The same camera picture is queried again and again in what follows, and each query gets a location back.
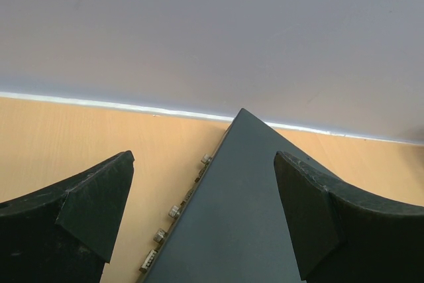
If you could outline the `dark blue network switch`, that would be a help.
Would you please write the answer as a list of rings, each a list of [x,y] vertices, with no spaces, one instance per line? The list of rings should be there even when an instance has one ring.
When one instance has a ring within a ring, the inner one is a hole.
[[[299,282],[274,157],[327,169],[241,109],[141,282]]]

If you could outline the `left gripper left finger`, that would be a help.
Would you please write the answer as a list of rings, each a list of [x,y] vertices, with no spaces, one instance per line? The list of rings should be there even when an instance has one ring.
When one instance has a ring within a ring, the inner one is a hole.
[[[131,151],[1,203],[2,282],[99,282],[134,174]]]

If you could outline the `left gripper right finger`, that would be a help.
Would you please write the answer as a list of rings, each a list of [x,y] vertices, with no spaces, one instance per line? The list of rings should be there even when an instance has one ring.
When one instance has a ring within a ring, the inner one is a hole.
[[[422,282],[423,208],[372,194],[287,152],[274,157],[306,282]]]

